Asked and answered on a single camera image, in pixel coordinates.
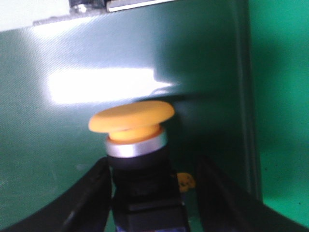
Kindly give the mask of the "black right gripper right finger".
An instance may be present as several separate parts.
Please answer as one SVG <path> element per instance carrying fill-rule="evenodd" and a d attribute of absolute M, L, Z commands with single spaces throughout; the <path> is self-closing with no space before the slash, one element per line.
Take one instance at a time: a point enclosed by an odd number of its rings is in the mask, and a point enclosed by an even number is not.
<path fill-rule="evenodd" d="M 206 156 L 197 162 L 197 204 L 205 232 L 307 232 L 230 179 Z"/>

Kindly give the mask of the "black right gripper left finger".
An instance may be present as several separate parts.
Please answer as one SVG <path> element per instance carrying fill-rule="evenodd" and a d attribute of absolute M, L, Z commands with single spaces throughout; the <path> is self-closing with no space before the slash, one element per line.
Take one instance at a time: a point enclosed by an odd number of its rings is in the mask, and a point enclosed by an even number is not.
<path fill-rule="evenodd" d="M 102 232 L 109 216 L 112 194 L 106 158 L 47 206 L 4 229 L 5 232 Z"/>

